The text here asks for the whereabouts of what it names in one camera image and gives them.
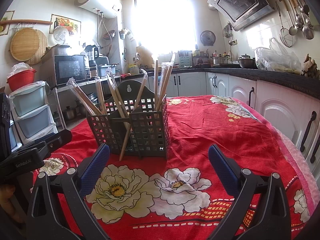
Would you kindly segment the left hand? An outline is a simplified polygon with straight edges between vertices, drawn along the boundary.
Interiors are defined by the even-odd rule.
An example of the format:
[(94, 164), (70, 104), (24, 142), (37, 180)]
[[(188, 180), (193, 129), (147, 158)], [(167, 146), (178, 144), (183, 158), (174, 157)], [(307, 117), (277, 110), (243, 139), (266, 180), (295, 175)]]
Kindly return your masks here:
[(10, 198), (14, 195), (14, 185), (1, 185), (0, 200), (2, 209), (16, 222), (23, 223)]

